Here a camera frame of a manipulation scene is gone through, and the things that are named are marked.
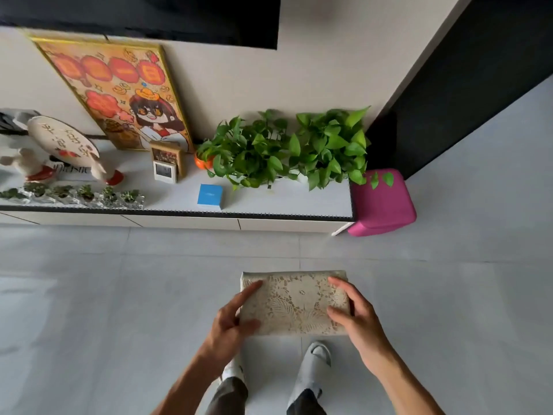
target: trouser leg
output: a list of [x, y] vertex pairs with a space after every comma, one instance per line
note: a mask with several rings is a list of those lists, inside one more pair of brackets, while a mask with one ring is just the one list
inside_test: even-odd
[[244, 415], [248, 389], [238, 377], [226, 378], [217, 388], [206, 415]]
[[326, 415], [311, 389], [305, 389], [286, 411], [287, 415]]

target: television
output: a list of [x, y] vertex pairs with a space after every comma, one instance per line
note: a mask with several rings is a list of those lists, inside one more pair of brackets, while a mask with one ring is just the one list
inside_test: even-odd
[[0, 0], [0, 25], [276, 49], [280, 0]]

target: white shoe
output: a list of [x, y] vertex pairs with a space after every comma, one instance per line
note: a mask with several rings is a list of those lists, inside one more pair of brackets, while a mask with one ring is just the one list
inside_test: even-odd
[[219, 376], [219, 381], [222, 383], [229, 377], [238, 377], [245, 384], [244, 369], [242, 368], [242, 359], [240, 353], [238, 353], [231, 362], [225, 366], [223, 373]]
[[313, 342], [309, 345], [304, 359], [301, 362], [298, 378], [294, 385], [294, 390], [290, 395], [288, 407], [292, 405], [296, 399], [306, 389], [311, 389], [313, 394], [318, 399], [322, 394], [321, 382], [329, 375], [332, 365], [330, 351], [322, 342]]

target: orange pot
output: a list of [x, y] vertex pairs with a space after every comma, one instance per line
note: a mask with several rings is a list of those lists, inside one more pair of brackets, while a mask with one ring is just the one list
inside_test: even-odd
[[194, 154], [194, 163], [201, 169], [212, 169], [213, 168], [213, 158], [210, 157], [209, 160], [204, 161], [200, 159], [196, 154]]

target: white lace fabric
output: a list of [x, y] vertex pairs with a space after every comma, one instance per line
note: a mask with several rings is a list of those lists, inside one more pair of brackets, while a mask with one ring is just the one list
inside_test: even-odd
[[349, 313], [344, 290], [331, 286], [328, 277], [347, 280], [345, 271], [242, 273], [241, 289], [263, 280], [245, 302], [240, 320], [259, 319], [257, 335], [345, 335], [327, 313], [334, 306]]

